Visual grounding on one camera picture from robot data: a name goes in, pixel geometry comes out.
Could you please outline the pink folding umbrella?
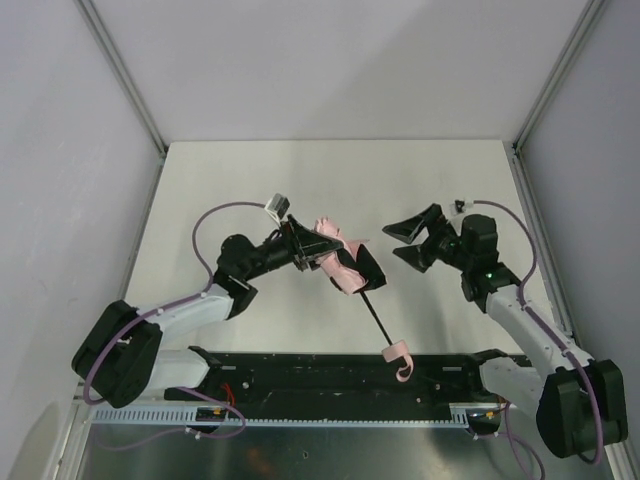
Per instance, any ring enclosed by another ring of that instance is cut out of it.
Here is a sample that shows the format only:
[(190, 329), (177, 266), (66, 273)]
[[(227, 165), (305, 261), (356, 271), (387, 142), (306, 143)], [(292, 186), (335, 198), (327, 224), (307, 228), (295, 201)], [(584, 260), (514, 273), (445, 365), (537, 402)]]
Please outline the pink folding umbrella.
[(340, 227), (328, 217), (315, 221), (314, 231), (337, 240), (340, 248), (316, 260), (316, 264), (330, 282), (345, 295), (358, 295), (371, 314), (387, 346), (381, 355), (387, 364), (396, 364), (395, 378), (400, 383), (410, 380), (414, 372), (414, 360), (404, 340), (393, 342), (367, 293), (387, 284), (386, 275), (377, 260), (366, 247), (365, 240), (347, 240)]

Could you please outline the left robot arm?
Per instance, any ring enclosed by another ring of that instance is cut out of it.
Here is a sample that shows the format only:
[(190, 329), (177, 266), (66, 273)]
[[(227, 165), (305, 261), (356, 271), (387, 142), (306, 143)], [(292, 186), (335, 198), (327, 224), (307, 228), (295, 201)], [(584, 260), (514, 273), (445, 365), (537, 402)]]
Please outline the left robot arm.
[(243, 313), (257, 295), (251, 280), (289, 264), (304, 271), (342, 246), (288, 217), (259, 246), (241, 234), (227, 237), (216, 269), (194, 294), (146, 309), (110, 303), (72, 359), (85, 402), (122, 408), (167, 389), (200, 386), (212, 358), (198, 347), (170, 350), (171, 341)]

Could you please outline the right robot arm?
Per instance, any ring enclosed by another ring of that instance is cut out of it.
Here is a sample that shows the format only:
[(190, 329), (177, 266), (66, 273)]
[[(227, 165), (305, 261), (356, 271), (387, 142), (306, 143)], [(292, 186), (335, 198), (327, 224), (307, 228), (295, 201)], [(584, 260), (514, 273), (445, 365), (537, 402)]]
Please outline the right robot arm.
[(500, 325), (528, 358), (527, 367), (503, 353), (480, 360), (482, 389), (532, 418), (555, 456), (584, 458), (592, 452), (597, 462), (606, 446), (629, 435), (622, 372), (611, 360), (594, 359), (537, 311), (525, 296), (528, 280), (499, 258), (495, 219), (468, 213), (470, 206), (453, 204), (459, 224), (432, 204), (382, 230), (401, 241), (393, 253), (415, 270), (424, 273), (435, 262), (458, 270), (465, 299)]

